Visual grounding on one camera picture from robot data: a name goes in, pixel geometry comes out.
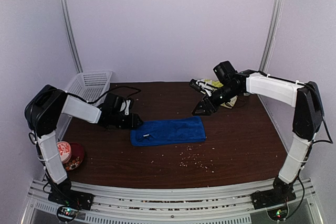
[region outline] blue towel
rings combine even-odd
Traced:
[[[196,143],[205,141],[205,132],[199,116],[179,120],[148,121],[131,131],[134,146]]]

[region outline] white laundry basket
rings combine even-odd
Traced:
[[[66,90],[76,94],[85,100],[92,102],[104,92],[109,90],[111,82],[111,71],[97,71],[78,73],[68,84]],[[100,99],[95,106],[104,101]]]

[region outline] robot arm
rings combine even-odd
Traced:
[[[295,108],[293,142],[274,181],[274,188],[252,195],[255,209],[280,204],[285,199],[295,199],[293,183],[308,159],[311,144],[323,121],[323,107],[316,83],[290,82],[252,70],[238,73],[229,61],[220,63],[214,71],[224,86],[211,95],[206,94],[194,109],[193,115],[211,115],[222,103],[243,92],[264,95]],[[200,90],[195,87],[194,80],[190,86]]]
[[[30,135],[34,136],[39,160],[52,185],[48,199],[73,208],[89,210],[93,195],[71,190],[71,181],[63,167],[57,148],[55,129],[61,114],[73,116],[103,127],[114,125],[120,129],[135,129],[143,124],[137,114],[130,113],[132,99],[108,93],[98,107],[84,99],[46,85],[27,105],[25,118]]]

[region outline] white backdrop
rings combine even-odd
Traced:
[[[84,71],[113,81],[214,77],[230,60],[257,69],[274,0],[68,0]]]

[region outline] brown tabletop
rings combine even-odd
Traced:
[[[142,89],[133,96],[132,112],[144,121],[187,118],[202,98],[186,82],[127,85]],[[240,97],[233,109],[219,108],[202,121],[204,143],[134,147],[130,130],[106,131],[72,119],[64,141],[82,144],[86,156],[69,177],[94,185],[155,189],[223,186],[277,176],[286,151],[256,95]]]

